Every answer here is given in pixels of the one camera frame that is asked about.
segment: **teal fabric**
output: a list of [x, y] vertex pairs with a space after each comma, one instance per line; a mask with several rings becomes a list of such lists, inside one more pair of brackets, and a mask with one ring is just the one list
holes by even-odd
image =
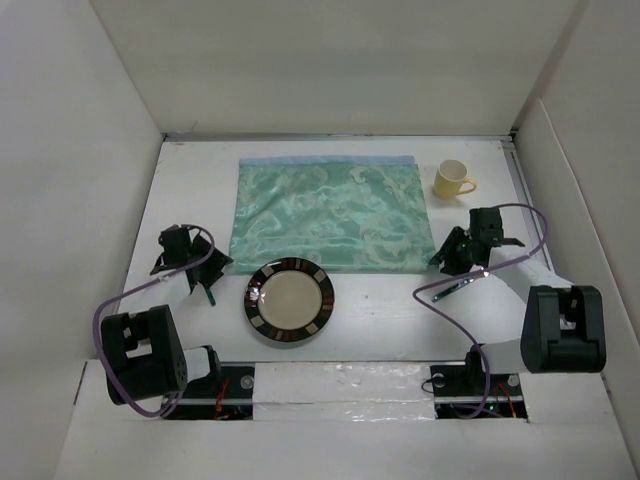
[[373, 158], [241, 162], [235, 271], [289, 256], [334, 271], [425, 271], [435, 248], [418, 167]]

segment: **yellow mug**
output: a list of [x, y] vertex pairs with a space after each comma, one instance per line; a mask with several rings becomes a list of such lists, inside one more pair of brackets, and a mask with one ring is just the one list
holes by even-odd
[[[471, 184], [471, 188], [460, 190], [465, 183]], [[438, 168], [436, 180], [433, 182], [433, 193], [443, 200], [471, 193], [476, 188], [478, 188], [478, 183], [473, 178], [467, 177], [467, 167], [458, 160], [442, 162]]]

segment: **patterned plate rim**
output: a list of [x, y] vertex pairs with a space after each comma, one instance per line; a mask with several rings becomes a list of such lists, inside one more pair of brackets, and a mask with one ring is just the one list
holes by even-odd
[[[299, 271], [309, 275], [320, 287], [322, 304], [318, 314], [306, 325], [294, 330], [284, 330], [274, 327], [260, 314], [258, 299], [260, 289], [269, 280], [269, 277], [278, 272]], [[264, 265], [253, 274], [244, 295], [244, 311], [251, 326], [271, 340], [277, 342], [298, 342], [318, 333], [326, 325], [333, 312], [335, 294], [333, 285], [327, 273], [315, 263], [304, 258], [286, 257], [279, 258]]]

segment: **white table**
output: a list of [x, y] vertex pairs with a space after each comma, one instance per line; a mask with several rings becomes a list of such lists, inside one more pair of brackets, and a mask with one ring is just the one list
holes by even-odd
[[[476, 193], [440, 202], [425, 192], [437, 245], [451, 227], [467, 225], [470, 208], [516, 201], [516, 187], [522, 199], [522, 186], [514, 185], [497, 140], [167, 143], [126, 288], [148, 279], [160, 252], [158, 233], [173, 223], [201, 223], [214, 232], [222, 250], [228, 248], [240, 158], [314, 153], [410, 154], [420, 165], [425, 186], [442, 160], [466, 162], [479, 182]], [[526, 216], [512, 210], [503, 218], [508, 235], [531, 243]], [[183, 346], [211, 344], [223, 361], [460, 359], [469, 349], [467, 339], [411, 299], [415, 287], [436, 276], [369, 274], [347, 279], [346, 274], [332, 274], [337, 294], [333, 317], [317, 338], [288, 348], [266, 343], [249, 327], [242, 310], [248, 277], [227, 276], [216, 284], [219, 303], [214, 308], [201, 289], [187, 297], [186, 281], [175, 279], [123, 302], [121, 311], [168, 302]], [[357, 286], [348, 290], [354, 279]], [[520, 334], [524, 305], [495, 278], [452, 295], [442, 305], [480, 341]], [[435, 421], [433, 399], [418, 392], [426, 364], [381, 365], [381, 371], [410, 372], [395, 382], [361, 376], [373, 364], [366, 365], [353, 367], [356, 381], [344, 381], [325, 363], [289, 363], [282, 369], [259, 364], [256, 408], [264, 410], [256, 420], [188, 422], [146, 420], [112, 405], [102, 366], [90, 361], [56, 479], [635, 478], [598, 375], [521, 375], [528, 422]], [[157, 407], [149, 402], [148, 408]], [[368, 421], [352, 421], [348, 411], [366, 412]], [[385, 417], [385, 412], [395, 416]]]
[[[413, 155], [420, 167], [431, 229], [439, 247], [456, 225], [467, 226], [469, 209], [516, 202], [514, 181], [499, 140], [469, 138], [360, 138], [320, 141], [165, 143], [136, 242], [125, 289], [149, 279], [161, 252], [161, 230], [176, 223], [210, 229], [228, 252], [237, 193], [238, 161], [280, 155]], [[438, 200], [431, 185], [438, 165], [455, 158], [468, 165], [478, 190], [452, 201]], [[507, 236], [532, 244], [527, 212], [503, 211]], [[227, 275], [213, 287], [211, 307], [202, 288], [188, 296], [184, 276], [124, 300], [120, 311], [169, 303], [184, 348], [211, 344], [222, 361], [388, 361], [460, 359], [468, 340], [411, 298], [411, 292], [441, 275], [331, 274], [336, 292], [325, 328], [301, 344], [280, 344], [258, 334], [245, 318], [242, 299], [249, 276]], [[489, 277], [440, 305], [478, 336], [495, 342], [520, 335], [524, 305], [498, 279]]]

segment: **ceramic plate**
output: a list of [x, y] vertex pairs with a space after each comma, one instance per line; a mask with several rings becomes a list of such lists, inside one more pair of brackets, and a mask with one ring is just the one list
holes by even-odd
[[333, 301], [333, 285], [324, 270], [303, 258], [281, 258], [251, 277], [244, 311], [265, 337], [297, 342], [325, 326]]

